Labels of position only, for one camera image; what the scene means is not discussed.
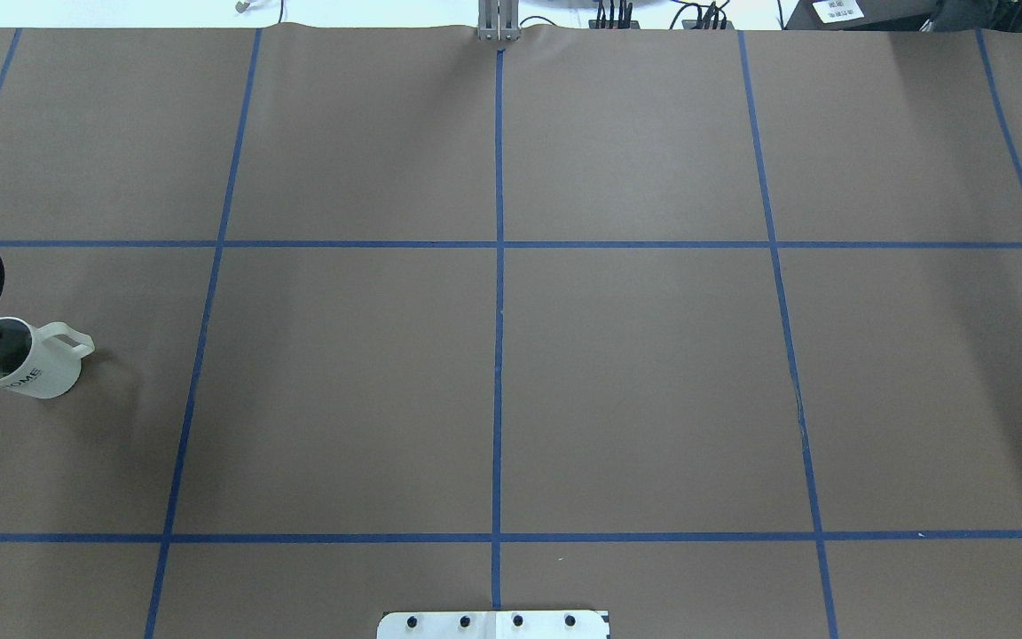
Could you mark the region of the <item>white ceramic mug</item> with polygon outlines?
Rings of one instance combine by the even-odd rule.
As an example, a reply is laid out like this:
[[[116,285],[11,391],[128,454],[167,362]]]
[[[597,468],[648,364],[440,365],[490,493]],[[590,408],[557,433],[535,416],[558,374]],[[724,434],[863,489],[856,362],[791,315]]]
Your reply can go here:
[[[37,399],[65,395],[94,351],[92,336],[64,322],[33,327],[18,317],[0,317],[0,389]]]

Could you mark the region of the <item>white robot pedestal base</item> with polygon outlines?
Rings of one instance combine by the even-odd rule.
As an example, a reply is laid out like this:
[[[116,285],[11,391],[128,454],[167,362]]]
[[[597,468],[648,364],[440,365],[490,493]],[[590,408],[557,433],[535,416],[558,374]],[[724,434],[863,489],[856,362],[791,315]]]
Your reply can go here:
[[[377,638],[609,638],[606,611],[394,611]]]

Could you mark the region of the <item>aluminium frame post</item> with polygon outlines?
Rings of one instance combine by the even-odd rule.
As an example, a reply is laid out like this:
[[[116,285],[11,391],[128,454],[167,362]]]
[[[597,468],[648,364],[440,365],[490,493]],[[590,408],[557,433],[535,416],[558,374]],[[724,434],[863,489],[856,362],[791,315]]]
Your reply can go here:
[[[482,42],[515,42],[522,36],[518,0],[477,1],[477,39]]]

